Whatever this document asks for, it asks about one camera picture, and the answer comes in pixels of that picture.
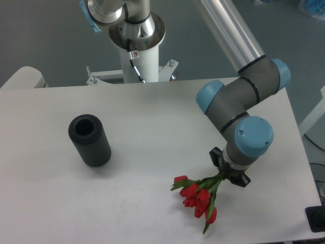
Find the silver metal tube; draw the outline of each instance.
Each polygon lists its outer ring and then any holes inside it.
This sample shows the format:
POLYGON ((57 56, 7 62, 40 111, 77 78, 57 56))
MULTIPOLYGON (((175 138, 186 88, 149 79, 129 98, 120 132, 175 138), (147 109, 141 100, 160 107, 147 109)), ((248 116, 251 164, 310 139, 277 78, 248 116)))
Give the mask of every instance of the silver metal tube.
POLYGON ((126 0, 88 0, 91 15, 101 23, 113 23, 122 13, 126 0))
POLYGON ((231 0, 193 1, 236 71, 265 54, 231 0))

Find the gray floor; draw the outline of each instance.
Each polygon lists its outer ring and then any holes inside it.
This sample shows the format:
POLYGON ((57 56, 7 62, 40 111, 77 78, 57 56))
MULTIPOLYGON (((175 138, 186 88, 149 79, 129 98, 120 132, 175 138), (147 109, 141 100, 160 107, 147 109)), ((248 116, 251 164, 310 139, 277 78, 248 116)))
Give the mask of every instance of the gray floor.
MULTIPOLYGON (((152 0, 152 10, 165 22, 160 65, 180 62, 180 80, 234 77, 236 72, 190 0, 152 0)), ((325 21, 298 9, 299 0, 253 4, 234 0, 239 12, 269 57, 291 69, 287 88, 299 124, 320 101, 325 85, 325 21)), ((117 50, 107 33, 93 33, 78 0, 1 2, 0 86, 23 66, 40 70, 50 86, 84 85, 92 71, 120 69, 117 50)), ((325 117, 308 132, 325 148, 325 117)), ((310 162, 325 163, 325 154, 303 139, 310 162)), ((315 177, 325 169, 313 166, 315 177)))

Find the tulip bouquet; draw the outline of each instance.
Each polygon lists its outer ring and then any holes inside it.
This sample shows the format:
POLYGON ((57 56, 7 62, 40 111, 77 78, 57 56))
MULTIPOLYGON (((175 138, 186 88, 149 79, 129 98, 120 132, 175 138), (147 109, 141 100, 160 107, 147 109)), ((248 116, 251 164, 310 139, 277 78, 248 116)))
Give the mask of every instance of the tulip bouquet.
POLYGON ((171 191, 182 188, 179 194, 185 197, 183 201, 184 206, 195 207, 194 216, 196 218, 200 218, 205 214, 206 222, 203 234, 217 218, 217 209, 214 206, 214 201, 217 197, 218 187, 225 179, 225 173, 219 173, 216 176, 202 180, 191 180, 186 175, 174 178, 171 191))

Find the blue object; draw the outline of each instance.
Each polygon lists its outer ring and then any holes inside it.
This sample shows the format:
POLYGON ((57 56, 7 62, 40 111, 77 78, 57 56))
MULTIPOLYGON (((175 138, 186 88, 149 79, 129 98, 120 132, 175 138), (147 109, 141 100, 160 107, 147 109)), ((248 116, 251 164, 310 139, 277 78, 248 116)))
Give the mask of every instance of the blue object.
POLYGON ((206 114, 213 98, 223 86, 224 84, 220 80, 213 80, 199 90, 196 101, 204 114, 206 114))
POLYGON ((97 25, 95 24, 95 22, 92 20, 87 7, 85 6, 85 1, 84 0, 80 0, 79 5, 82 9, 82 12, 84 13, 86 20, 88 21, 90 27, 92 28, 93 32, 97 33, 97 32, 101 32, 101 30, 97 27, 97 25))
POLYGON ((300 0, 299 8, 317 19, 325 19, 325 0, 300 0))
POLYGON ((274 133, 270 123, 258 116, 246 117, 236 126, 236 145, 243 154, 251 158, 263 155, 273 138, 274 133))
POLYGON ((276 64, 279 70, 280 85, 278 91, 280 91, 282 88, 285 88, 290 83, 291 80, 290 70, 289 67, 282 60, 278 58, 274 58, 271 61, 273 61, 276 64))

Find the red tulip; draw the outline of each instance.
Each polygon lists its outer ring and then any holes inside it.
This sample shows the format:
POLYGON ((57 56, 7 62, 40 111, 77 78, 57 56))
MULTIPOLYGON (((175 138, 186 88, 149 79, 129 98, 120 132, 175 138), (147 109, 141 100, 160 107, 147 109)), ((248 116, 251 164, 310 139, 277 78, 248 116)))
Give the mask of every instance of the red tulip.
POLYGON ((188 198, 192 198, 195 197, 195 195, 197 194, 197 189, 199 188, 199 186, 195 183, 192 183, 189 188, 187 188, 187 194, 186 196, 188 198))
POLYGON ((195 207, 197 204, 197 200, 195 199, 195 197, 193 198, 186 198, 183 201, 183 204, 185 205, 185 207, 195 207))
POLYGON ((199 209, 198 206, 196 205, 195 211, 194 211, 194 216, 196 218, 200 218, 203 214, 204 214, 204 211, 201 211, 201 209, 199 209))
POLYGON ((187 188, 183 188, 180 192, 179 195, 181 195, 182 197, 186 197, 187 194, 187 188))
POLYGON ((206 201, 210 199, 210 193, 208 192, 207 189, 203 188, 202 190, 200 190, 200 192, 198 193, 197 196, 197 201, 201 202, 201 201, 206 201))
POLYGON ((205 212, 205 210, 207 210, 208 206, 210 204, 209 200, 205 200, 205 201, 198 201, 197 199, 197 207, 202 211, 205 212))
MULTIPOLYGON (((207 220, 207 217, 208 217, 208 210, 205 211, 205 219, 207 220)), ((210 217, 210 219, 207 220, 207 223, 208 224, 212 224, 217 218, 217 209, 216 207, 214 207, 214 210, 212 212, 212 215, 210 217)))
POLYGON ((186 180, 188 179, 186 175, 178 176, 174 178, 174 183, 181 181, 181 180, 186 180))

